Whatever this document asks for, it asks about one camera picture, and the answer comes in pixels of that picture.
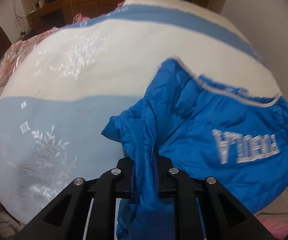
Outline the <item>blue puffer jacket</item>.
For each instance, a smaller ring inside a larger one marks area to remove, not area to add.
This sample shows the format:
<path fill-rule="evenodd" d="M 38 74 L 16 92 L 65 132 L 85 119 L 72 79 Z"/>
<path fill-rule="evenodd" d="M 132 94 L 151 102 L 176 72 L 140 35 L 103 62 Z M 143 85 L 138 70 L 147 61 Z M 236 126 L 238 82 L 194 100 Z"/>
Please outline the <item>blue puffer jacket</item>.
<path fill-rule="evenodd" d="M 120 202 L 118 239 L 173 239 L 174 209 L 158 198 L 156 154 L 196 179 L 214 177 L 251 213 L 288 186 L 288 103 L 194 77 L 167 59 L 144 97 L 102 134 L 133 160 L 132 198 Z"/>

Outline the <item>blue and white bed sheet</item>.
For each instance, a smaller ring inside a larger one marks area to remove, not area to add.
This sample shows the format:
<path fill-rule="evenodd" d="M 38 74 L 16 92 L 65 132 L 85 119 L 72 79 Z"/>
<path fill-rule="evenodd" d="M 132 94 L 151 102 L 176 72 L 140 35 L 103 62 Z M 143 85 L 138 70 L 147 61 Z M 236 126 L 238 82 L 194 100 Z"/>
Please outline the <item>blue and white bed sheet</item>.
<path fill-rule="evenodd" d="M 101 134 L 174 57 L 242 95 L 279 98 L 272 73 L 225 17 L 181 0 L 126 0 L 16 43 L 0 62 L 0 203 L 23 224 L 74 178 L 123 157 Z"/>

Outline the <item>wooden desk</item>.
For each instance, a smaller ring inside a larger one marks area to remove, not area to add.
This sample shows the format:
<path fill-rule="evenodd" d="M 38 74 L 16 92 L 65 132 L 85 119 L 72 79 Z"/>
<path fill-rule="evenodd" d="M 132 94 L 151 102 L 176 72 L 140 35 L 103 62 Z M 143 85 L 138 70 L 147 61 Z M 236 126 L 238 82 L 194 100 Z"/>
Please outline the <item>wooden desk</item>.
<path fill-rule="evenodd" d="M 30 12 L 27 20 L 30 28 L 40 34 L 53 27 L 61 28 L 71 24 L 77 11 L 77 0 L 57 0 Z"/>

